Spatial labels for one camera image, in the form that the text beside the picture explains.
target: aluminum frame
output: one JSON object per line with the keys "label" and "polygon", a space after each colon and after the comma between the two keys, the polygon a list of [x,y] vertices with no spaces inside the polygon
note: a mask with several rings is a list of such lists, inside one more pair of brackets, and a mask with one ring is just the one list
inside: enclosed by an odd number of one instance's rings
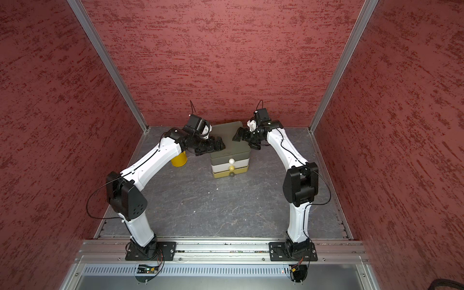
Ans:
{"label": "aluminum frame", "polygon": [[[168,265],[288,265],[294,261],[271,261],[269,242],[283,241],[275,238],[159,238],[159,241],[177,243],[174,260]],[[73,290],[87,265],[107,264],[133,265],[137,261],[125,261],[125,246],[128,238],[100,238],[84,240],[75,263],[60,290]],[[362,241],[338,239],[313,239],[316,245],[318,261],[311,264],[354,264],[365,290],[378,290],[376,280],[370,268],[370,261]]]}
{"label": "aluminum frame", "polygon": [[147,132],[148,125],[143,117],[142,113],[140,112],[137,104],[135,103],[132,95],[127,88],[124,80],[121,77],[115,63],[110,57],[110,54],[105,48],[102,39],[98,35],[97,30],[92,24],[89,15],[87,14],[82,2],[80,0],[67,0],[71,9],[73,10],[74,14],[76,15],[79,23],[81,24],[82,28],[84,29],[85,33],[90,39],[90,42],[93,44],[93,47],[97,51],[98,55],[100,56],[103,64],[105,65],[106,69],[110,73],[111,77],[113,78],[116,86],[118,87],[119,91],[121,92],[124,100],[126,100],[127,105],[129,106],[132,114],[136,118],[137,122],[139,123],[140,127],[142,128],[143,132]]}
{"label": "aluminum frame", "polygon": [[366,0],[362,5],[361,11],[359,13],[358,19],[356,20],[353,30],[350,33],[348,41],[343,49],[342,55],[340,56],[340,60],[338,61],[337,67],[335,68],[334,74],[330,79],[329,85],[327,86],[327,90],[322,97],[321,103],[317,107],[316,113],[309,125],[309,130],[311,132],[315,132],[317,125],[319,124],[327,105],[332,98],[332,95],[338,85],[338,82],[342,78],[343,72],[345,71],[351,56],[353,55],[354,49],[358,45],[359,40],[361,39],[361,35],[366,28],[369,19],[371,18],[372,12],[374,12],[374,8],[377,5],[379,0]]}

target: red textured wall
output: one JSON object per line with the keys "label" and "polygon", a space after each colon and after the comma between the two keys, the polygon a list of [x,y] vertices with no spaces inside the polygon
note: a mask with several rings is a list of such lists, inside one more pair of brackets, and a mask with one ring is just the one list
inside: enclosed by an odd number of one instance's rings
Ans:
{"label": "red textured wall", "polygon": [[141,130],[66,1],[2,1],[0,52],[0,285],[57,289]]}
{"label": "red textured wall", "polygon": [[382,290],[464,283],[463,16],[380,1],[316,129]]}
{"label": "red textured wall", "polygon": [[364,0],[83,0],[149,125],[308,126]]}

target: robotic arm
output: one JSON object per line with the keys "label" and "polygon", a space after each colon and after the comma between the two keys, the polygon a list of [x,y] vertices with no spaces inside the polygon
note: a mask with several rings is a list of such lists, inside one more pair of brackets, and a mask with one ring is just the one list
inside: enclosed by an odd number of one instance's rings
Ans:
{"label": "robotic arm", "polygon": [[170,129],[139,161],[120,174],[111,172],[106,177],[107,201],[126,224],[131,244],[140,252],[140,260],[151,260],[157,251],[156,235],[145,215],[147,200],[142,189],[166,163],[188,148],[195,150],[197,156],[224,149],[220,137],[209,136],[211,130],[208,121],[190,115],[183,129]]}
{"label": "robotic arm", "polygon": [[311,249],[308,234],[308,219],[311,203],[318,191],[318,168],[308,163],[287,137],[279,121],[269,118],[266,109],[254,112],[254,117],[247,122],[248,128],[239,128],[234,141],[245,140],[250,147],[261,149],[261,141],[266,140],[277,152],[287,170],[283,191],[290,205],[290,223],[287,229],[288,239],[285,249],[291,258],[298,258],[301,253]]}

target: yellow cup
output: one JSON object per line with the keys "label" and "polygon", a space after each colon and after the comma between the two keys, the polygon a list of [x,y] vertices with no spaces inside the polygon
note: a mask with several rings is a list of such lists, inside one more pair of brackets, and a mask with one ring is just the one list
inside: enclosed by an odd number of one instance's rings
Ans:
{"label": "yellow cup", "polygon": [[185,151],[171,159],[171,163],[176,167],[184,166],[184,164],[187,163],[187,155],[185,154]]}

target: vented metal panel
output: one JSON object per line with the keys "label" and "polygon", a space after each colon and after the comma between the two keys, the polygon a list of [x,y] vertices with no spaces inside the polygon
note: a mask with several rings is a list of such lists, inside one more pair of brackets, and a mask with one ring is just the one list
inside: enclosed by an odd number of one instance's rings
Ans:
{"label": "vented metal panel", "polygon": [[[83,276],[150,276],[137,274],[138,264],[87,264]],[[285,277],[289,275],[287,264],[239,265],[239,264],[165,264],[159,276],[199,277]]]}

